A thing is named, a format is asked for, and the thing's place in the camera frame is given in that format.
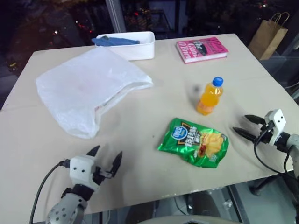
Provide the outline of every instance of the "brown paper bag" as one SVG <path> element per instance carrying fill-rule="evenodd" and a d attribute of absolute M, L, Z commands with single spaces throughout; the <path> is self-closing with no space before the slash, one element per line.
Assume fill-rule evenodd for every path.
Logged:
<path fill-rule="evenodd" d="M 283 24 L 279 25 L 278 21 L 283 14 L 287 14 L 288 16 Z M 283 25 L 288 20 L 289 16 L 290 15 L 287 12 L 276 13 L 269 21 L 262 21 L 248 46 L 248 49 L 257 59 L 265 60 L 272 56 L 288 31 Z"/>

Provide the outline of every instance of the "blue cloth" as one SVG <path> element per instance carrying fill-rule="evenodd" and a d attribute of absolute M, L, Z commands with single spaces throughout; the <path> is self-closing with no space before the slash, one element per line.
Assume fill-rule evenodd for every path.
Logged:
<path fill-rule="evenodd" d="M 93 38 L 92 42 L 94 42 L 97 46 L 118 46 L 118 45 L 131 45 L 131 44 L 140 44 L 140 41 L 133 41 L 125 38 L 116 38 L 116 37 L 107 37 L 103 36 L 101 38 Z"/>

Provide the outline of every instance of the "white container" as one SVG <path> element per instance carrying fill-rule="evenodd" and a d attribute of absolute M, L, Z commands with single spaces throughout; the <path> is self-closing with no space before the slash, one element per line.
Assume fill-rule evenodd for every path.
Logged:
<path fill-rule="evenodd" d="M 140 41 L 140 44 L 133 45 L 120 45 L 107 47 L 112 52 L 127 59 L 133 60 L 145 60 L 152 59 L 155 56 L 155 35 L 153 32 L 129 32 L 129 33 L 115 33 L 115 34 L 101 34 L 97 38 L 103 36 L 126 38 L 134 41 Z"/>

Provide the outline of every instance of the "white plastic bag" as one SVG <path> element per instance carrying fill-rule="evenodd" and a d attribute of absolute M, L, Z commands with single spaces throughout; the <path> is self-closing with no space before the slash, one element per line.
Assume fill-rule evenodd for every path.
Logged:
<path fill-rule="evenodd" d="M 101 115 L 127 93 L 148 88 L 152 80 L 140 68 L 105 47 L 94 48 L 36 79 L 37 91 L 58 124 L 69 134 L 90 139 Z"/>

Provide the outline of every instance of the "robotic arm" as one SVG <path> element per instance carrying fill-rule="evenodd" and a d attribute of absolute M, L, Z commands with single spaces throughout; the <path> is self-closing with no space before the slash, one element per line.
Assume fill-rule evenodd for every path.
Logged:
<path fill-rule="evenodd" d="M 233 127 L 233 129 L 242 137 L 252 141 L 255 144 L 255 148 L 259 142 L 263 142 L 263 143 L 268 143 L 270 145 L 276 146 L 277 150 L 287 153 L 293 160 L 295 177 L 298 179 L 299 178 L 299 135 L 297 134 L 290 135 L 288 133 L 283 132 L 286 121 L 282 114 L 281 109 L 276 109 L 268 112 L 264 119 L 255 115 L 245 115 L 245 117 L 252 123 L 262 124 L 260 136 L 256 138 L 254 135 L 250 134 L 247 130 L 239 127 Z"/>
<path fill-rule="evenodd" d="M 70 178 L 74 187 L 63 192 L 61 201 L 49 212 L 46 224 L 81 224 L 87 202 L 93 193 L 99 190 L 106 178 L 115 176 L 121 165 L 122 152 L 116 156 L 110 171 L 102 171 L 101 167 L 94 165 L 99 147 L 96 146 L 86 155 L 70 159 Z"/>

